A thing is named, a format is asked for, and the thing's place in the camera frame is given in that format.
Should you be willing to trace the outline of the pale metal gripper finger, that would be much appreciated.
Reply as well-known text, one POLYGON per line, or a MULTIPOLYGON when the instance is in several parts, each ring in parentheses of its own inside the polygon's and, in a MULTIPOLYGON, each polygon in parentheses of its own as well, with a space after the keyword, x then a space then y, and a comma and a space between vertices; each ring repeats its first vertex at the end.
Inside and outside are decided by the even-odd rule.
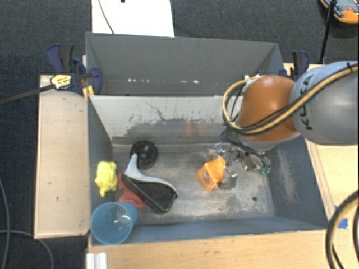
POLYGON ((215 156, 222 157, 225 160, 236 157, 236 148, 228 143, 216 143, 214 145, 215 156))
POLYGON ((238 179, 238 170, 236 162, 229 163, 224 169, 224 189, 232 189, 236 186, 238 179))

